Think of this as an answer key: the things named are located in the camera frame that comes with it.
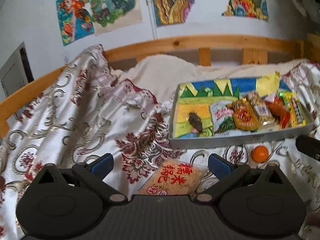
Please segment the wooden bed rail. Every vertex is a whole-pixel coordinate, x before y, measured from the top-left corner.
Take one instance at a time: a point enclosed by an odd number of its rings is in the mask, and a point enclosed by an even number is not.
[[[198,49],[200,65],[210,66],[212,61],[210,57],[211,48],[242,49],[243,64],[267,64],[268,51],[289,53],[293,58],[310,58],[309,55],[312,54],[310,44],[303,41],[285,41],[249,35],[195,35],[131,44],[107,50],[105,56],[109,62],[128,58],[136,58],[139,62],[151,55],[164,54],[175,50]],[[4,138],[10,129],[6,120],[53,84],[65,67],[60,67],[29,83],[0,103],[1,138]]]

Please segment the white wall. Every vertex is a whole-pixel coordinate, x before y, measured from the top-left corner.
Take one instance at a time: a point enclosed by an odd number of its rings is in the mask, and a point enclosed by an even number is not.
[[[305,20],[290,0],[267,0],[269,21],[223,17],[228,0],[196,0],[187,22],[157,28],[158,38],[197,33],[237,33],[295,39],[306,36]],[[1,0],[0,66],[24,41],[34,78],[71,61],[83,49],[103,44],[111,49],[153,38],[146,0],[140,0],[143,24],[117,29],[99,36],[90,35],[63,47],[55,0]],[[0,100],[4,93],[0,88]]]

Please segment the tangerine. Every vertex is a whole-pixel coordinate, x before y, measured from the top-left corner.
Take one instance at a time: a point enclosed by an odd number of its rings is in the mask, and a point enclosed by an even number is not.
[[[253,149],[251,157],[256,163],[264,163],[269,157],[269,151],[266,147],[259,145]]]

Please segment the blue gripper pad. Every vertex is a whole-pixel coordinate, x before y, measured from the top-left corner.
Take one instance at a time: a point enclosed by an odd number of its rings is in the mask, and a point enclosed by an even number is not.
[[[113,169],[113,156],[106,153],[88,165],[89,171],[103,180]]]
[[[218,179],[222,179],[224,176],[232,172],[231,167],[216,158],[214,155],[210,155],[208,159],[208,168],[214,176]]]

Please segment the barcode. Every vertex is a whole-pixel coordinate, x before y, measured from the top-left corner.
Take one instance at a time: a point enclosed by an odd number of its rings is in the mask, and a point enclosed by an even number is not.
[[[269,115],[269,109],[266,106],[255,106],[258,115]]]

